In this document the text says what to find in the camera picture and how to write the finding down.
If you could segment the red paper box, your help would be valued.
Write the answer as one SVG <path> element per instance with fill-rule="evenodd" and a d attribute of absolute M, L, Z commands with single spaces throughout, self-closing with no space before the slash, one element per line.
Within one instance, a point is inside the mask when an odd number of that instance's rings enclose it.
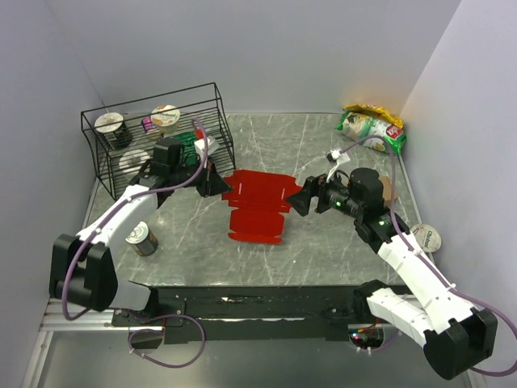
<path fill-rule="evenodd" d="M 278 245 L 282 243 L 284 215 L 291 206 L 286 198 L 301 187 L 291 175 L 236 170 L 225 182 L 231 192 L 221 196 L 233 208 L 228 236 L 235 241 Z"/>

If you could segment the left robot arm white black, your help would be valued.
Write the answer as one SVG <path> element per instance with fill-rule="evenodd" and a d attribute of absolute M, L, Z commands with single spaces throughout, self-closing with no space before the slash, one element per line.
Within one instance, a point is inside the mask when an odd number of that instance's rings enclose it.
<path fill-rule="evenodd" d="M 53 244 L 49 294 L 87 310 L 131 310 L 143 325 L 158 319 L 158 291 L 121 280 L 113 259 L 140 221 L 159 209 L 174 191 L 196 188 L 202 197 L 230 192 L 211 158 L 219 149 L 214 137 L 195 142 L 195 163 L 185 162 L 184 145 L 173 137 L 154 145 L 153 155 L 140 167 L 122 196 L 102 216 L 74 235 L 62 234 Z"/>

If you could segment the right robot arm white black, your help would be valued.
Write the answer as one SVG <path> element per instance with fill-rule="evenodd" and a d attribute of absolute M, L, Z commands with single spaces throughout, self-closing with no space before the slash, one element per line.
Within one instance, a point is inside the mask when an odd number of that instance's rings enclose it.
<path fill-rule="evenodd" d="M 362 322 L 381 318 L 393 324 L 423 350 L 429 365 L 451 380 L 489 358 L 494 350 L 498 321 L 456 295 L 437 267 L 418 249 L 404 221 L 385 205 L 383 183 L 377 171 L 353 170 L 347 183 L 338 176 L 306 179 L 302 189 L 287 198 L 301 215 L 317 199 L 317 213 L 336 209 L 353 217 L 355 231 L 404 281 L 416 304 L 398 296 L 378 280 L 362 284 L 353 302 Z"/>

